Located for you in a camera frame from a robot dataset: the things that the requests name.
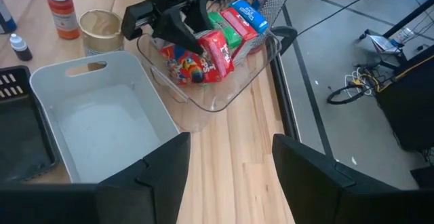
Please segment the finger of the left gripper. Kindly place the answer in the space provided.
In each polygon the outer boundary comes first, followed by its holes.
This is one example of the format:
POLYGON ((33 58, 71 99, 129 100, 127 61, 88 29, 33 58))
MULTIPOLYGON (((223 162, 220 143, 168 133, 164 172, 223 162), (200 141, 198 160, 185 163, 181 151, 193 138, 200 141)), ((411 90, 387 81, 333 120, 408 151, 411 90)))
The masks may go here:
POLYGON ((190 5, 157 6, 153 5, 155 20, 152 23, 153 37, 169 41, 176 45, 203 54, 195 34, 202 31, 194 31, 188 25, 188 12, 190 5))
POLYGON ((212 29, 212 24, 207 12, 208 0, 192 0, 188 12, 188 25, 194 31, 206 31, 212 29))

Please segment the black aluminium table frame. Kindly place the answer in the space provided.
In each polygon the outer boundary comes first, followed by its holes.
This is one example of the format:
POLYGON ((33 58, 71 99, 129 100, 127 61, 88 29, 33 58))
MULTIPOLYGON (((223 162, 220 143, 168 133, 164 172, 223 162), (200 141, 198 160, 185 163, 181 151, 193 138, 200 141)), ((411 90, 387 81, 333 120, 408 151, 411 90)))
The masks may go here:
POLYGON ((276 57, 271 61, 270 68, 279 105, 283 131, 285 135, 299 141, 300 133, 281 59, 285 51, 292 45, 298 33, 297 30, 291 26, 276 26, 271 29, 271 32, 276 37, 282 38, 282 40, 279 41, 280 50, 276 57))

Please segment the small dark dropper bottle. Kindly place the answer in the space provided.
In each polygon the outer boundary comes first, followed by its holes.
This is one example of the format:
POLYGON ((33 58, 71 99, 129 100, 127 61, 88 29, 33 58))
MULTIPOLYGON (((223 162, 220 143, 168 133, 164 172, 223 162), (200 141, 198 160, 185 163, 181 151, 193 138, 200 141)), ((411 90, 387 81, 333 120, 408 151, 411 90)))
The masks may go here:
POLYGON ((33 55, 28 48, 25 40, 21 36, 12 33, 9 38, 10 45, 13 51, 16 53, 17 57, 21 61, 30 61, 33 59, 33 55))

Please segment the black cabinet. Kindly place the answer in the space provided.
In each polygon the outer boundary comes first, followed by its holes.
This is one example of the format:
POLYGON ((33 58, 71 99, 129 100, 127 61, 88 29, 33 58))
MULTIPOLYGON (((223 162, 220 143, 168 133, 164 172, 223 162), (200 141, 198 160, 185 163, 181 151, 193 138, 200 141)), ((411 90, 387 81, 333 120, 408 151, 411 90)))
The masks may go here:
POLYGON ((434 147, 434 45, 401 65, 376 100, 403 150, 434 147))

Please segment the black plastic basket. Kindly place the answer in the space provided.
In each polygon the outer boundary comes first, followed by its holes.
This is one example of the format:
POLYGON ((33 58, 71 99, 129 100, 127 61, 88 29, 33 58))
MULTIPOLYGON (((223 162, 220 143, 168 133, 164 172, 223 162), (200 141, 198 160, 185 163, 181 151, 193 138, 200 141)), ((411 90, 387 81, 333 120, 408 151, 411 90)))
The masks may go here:
POLYGON ((28 67, 0 68, 0 183, 27 181, 60 162, 28 67))

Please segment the small green cereal box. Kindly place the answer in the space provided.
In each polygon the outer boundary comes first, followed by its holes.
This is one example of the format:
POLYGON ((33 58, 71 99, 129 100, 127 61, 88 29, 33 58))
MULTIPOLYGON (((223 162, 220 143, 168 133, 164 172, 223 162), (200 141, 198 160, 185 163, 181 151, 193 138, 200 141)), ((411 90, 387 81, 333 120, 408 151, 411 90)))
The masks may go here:
POLYGON ((222 31, 230 50, 235 50, 241 44, 240 34, 229 24, 219 12, 209 12, 208 18, 214 29, 222 31))

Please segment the orange food colouring bottle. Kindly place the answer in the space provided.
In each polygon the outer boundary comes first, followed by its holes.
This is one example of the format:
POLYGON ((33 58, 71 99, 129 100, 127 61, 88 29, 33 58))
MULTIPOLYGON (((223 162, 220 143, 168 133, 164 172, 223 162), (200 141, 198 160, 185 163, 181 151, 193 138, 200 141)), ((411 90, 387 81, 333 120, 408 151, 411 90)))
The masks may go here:
POLYGON ((76 39, 80 36, 73 0, 47 0, 58 36, 76 39))

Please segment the red Froot Loops box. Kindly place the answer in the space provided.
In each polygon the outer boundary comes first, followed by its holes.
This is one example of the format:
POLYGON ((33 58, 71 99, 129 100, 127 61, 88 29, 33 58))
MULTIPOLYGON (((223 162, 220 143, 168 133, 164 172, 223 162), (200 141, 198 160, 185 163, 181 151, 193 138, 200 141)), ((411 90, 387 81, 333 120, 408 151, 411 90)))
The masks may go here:
POLYGON ((235 69, 229 47, 222 31, 205 31, 198 35, 202 54, 170 44, 159 53, 167 60, 170 77, 178 85, 216 83, 235 69))

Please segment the gold can with tan lid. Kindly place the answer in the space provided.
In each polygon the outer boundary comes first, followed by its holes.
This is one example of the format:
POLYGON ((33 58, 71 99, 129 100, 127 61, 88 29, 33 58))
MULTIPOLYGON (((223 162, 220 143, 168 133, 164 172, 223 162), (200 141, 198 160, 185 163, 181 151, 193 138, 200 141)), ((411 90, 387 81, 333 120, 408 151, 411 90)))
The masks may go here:
POLYGON ((79 18, 86 56, 124 50, 122 19, 108 10, 89 10, 79 18))

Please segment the clear plastic bin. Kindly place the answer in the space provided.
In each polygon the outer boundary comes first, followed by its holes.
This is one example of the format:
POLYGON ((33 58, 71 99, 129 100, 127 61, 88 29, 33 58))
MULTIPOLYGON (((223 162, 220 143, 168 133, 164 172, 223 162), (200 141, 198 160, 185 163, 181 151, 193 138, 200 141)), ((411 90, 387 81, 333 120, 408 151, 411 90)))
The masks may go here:
POLYGON ((145 33, 136 41, 136 47, 144 60, 146 71, 154 86, 175 101, 177 105, 193 104, 207 112, 224 110, 247 88, 265 67, 278 56, 281 42, 272 31, 260 37, 254 53, 237 62, 235 70, 216 83, 190 83, 180 85, 169 71, 167 58, 159 53, 162 42, 145 33))

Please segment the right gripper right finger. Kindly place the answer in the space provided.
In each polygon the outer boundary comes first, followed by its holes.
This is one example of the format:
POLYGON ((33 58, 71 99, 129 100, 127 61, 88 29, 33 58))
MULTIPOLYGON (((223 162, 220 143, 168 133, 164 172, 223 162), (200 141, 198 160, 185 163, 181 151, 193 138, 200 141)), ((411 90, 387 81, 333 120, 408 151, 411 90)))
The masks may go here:
POLYGON ((434 189, 400 190, 284 134, 273 159, 296 224, 434 224, 434 189))

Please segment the small blue cereal box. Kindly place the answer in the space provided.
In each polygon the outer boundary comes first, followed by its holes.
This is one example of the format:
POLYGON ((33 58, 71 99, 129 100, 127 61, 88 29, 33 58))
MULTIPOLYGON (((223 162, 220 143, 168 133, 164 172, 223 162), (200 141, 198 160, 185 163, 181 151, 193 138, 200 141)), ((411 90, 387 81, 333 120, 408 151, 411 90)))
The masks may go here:
POLYGON ((234 8, 254 29, 257 33, 263 34, 269 27, 267 19, 257 10, 255 10, 247 1, 236 0, 230 6, 234 8))

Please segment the grey plastic bin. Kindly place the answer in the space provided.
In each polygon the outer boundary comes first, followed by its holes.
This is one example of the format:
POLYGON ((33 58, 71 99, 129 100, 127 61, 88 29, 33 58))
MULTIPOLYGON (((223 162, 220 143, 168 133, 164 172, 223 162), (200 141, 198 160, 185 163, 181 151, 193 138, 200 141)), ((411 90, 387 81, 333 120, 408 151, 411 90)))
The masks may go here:
POLYGON ((30 85, 72 183, 99 183, 179 133, 130 52, 41 67, 30 85))

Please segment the small red cereal box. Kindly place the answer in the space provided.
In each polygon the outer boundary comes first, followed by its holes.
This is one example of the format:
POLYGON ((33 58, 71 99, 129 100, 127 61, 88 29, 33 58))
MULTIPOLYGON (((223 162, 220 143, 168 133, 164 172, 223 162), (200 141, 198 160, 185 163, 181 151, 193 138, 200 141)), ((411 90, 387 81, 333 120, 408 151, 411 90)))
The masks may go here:
POLYGON ((248 42, 257 38, 258 33, 233 7, 228 7, 225 10, 222 10, 220 14, 241 37, 235 50, 241 49, 248 42))

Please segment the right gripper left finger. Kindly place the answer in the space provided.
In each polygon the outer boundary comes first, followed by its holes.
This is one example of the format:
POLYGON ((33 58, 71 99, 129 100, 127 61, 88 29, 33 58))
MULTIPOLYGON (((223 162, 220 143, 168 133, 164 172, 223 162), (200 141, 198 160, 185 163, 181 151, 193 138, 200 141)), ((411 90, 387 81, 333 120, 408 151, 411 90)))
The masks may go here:
POLYGON ((176 224, 190 152, 182 132, 100 183, 2 183, 0 224, 176 224))

